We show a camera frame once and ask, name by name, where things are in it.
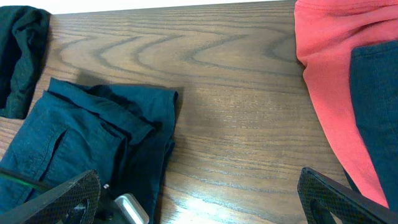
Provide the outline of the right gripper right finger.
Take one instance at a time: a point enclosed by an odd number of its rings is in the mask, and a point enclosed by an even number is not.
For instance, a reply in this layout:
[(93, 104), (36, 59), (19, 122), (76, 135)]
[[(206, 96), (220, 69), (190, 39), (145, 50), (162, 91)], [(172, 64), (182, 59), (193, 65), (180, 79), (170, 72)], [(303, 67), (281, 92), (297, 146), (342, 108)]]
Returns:
[(397, 214), (309, 168), (301, 170), (297, 192), (308, 223), (397, 223)]

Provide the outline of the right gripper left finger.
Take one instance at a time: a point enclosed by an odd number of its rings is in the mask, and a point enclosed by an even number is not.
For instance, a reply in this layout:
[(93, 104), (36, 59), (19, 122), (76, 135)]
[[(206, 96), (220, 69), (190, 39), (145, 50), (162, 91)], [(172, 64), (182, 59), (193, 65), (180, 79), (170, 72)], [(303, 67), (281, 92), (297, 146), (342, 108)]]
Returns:
[(95, 170), (88, 170), (1, 215), (1, 223), (93, 223), (101, 194)]

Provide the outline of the navy blue shorts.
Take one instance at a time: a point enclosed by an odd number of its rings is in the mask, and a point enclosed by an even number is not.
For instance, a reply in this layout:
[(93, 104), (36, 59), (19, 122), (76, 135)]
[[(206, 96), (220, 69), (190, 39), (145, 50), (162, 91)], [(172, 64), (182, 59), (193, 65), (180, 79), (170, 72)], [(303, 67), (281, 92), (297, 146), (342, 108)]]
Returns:
[(94, 169), (114, 196), (133, 194), (153, 217), (175, 146), (177, 100), (175, 90), (51, 79), (1, 166), (50, 185)]

